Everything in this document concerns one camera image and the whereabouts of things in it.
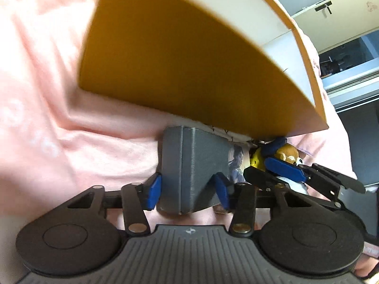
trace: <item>brown plush toy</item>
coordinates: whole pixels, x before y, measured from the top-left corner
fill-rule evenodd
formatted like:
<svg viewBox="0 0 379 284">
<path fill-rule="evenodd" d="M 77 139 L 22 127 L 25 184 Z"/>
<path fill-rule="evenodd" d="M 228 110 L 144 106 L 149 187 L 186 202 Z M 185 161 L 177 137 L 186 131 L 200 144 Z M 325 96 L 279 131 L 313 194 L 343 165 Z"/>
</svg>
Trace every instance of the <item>brown plush toy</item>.
<svg viewBox="0 0 379 284">
<path fill-rule="evenodd" d="M 295 164 L 299 157 L 299 152 L 296 147 L 292 146 L 291 144 L 285 143 L 284 146 L 276 151 L 274 157 L 284 160 L 285 162 Z"/>
</svg>

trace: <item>round black disc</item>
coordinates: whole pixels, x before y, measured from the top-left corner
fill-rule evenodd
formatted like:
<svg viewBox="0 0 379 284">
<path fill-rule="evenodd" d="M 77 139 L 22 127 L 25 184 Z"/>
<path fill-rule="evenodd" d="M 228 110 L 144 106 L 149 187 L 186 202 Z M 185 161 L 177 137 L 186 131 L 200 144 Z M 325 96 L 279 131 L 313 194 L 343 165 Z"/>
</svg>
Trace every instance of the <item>round black disc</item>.
<svg viewBox="0 0 379 284">
<path fill-rule="evenodd" d="M 363 251 L 363 236 L 348 220 L 329 210 L 290 208 L 264 225 L 259 244 L 286 270 L 325 276 L 353 268 Z"/>
<path fill-rule="evenodd" d="M 118 230 L 92 212 L 69 209 L 60 217 L 41 217 L 18 234 L 16 248 L 31 270 L 71 276 L 107 263 L 120 249 Z"/>
</svg>

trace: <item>gray box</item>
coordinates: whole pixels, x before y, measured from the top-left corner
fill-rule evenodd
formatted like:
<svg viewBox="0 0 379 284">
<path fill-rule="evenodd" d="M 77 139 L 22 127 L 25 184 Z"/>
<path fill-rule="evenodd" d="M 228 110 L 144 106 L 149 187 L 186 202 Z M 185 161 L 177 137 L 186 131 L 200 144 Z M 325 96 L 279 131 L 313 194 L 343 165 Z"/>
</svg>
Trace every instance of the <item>gray box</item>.
<svg viewBox="0 0 379 284">
<path fill-rule="evenodd" d="M 208 181 L 213 174 L 228 176 L 228 140 L 184 126 L 165 129 L 162 143 L 162 193 L 159 208 L 186 214 L 220 203 Z"/>
</svg>

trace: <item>gray case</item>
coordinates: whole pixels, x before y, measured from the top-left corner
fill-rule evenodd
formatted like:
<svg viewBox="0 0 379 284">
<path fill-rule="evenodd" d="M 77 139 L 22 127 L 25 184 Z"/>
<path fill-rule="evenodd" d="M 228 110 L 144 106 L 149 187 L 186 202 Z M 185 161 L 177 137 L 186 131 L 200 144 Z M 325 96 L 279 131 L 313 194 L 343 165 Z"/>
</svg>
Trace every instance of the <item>gray case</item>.
<svg viewBox="0 0 379 284">
<path fill-rule="evenodd" d="M 72 278 L 29 273 L 18 284 L 362 284 L 353 274 L 305 279 L 272 266 L 248 238 L 223 226 L 159 225 L 131 238 L 106 266 Z"/>
<path fill-rule="evenodd" d="M 220 203 L 208 181 L 213 174 L 228 176 L 227 139 L 184 126 L 164 131 L 162 144 L 162 193 L 159 208 L 186 214 Z"/>
</svg>

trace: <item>silver screw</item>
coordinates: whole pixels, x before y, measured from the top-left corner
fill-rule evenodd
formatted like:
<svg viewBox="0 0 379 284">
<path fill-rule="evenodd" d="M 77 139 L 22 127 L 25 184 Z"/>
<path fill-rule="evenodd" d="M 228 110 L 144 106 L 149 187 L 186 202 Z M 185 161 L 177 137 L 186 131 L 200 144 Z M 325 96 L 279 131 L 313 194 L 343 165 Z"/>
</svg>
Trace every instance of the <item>silver screw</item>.
<svg viewBox="0 0 379 284">
<path fill-rule="evenodd" d="M 233 231 L 236 233 L 246 234 L 251 231 L 251 227 L 245 223 L 236 223 L 233 224 Z"/>
<path fill-rule="evenodd" d="M 133 233 L 143 233 L 147 230 L 147 226 L 143 223 L 133 223 L 129 225 L 128 229 Z"/>
</svg>

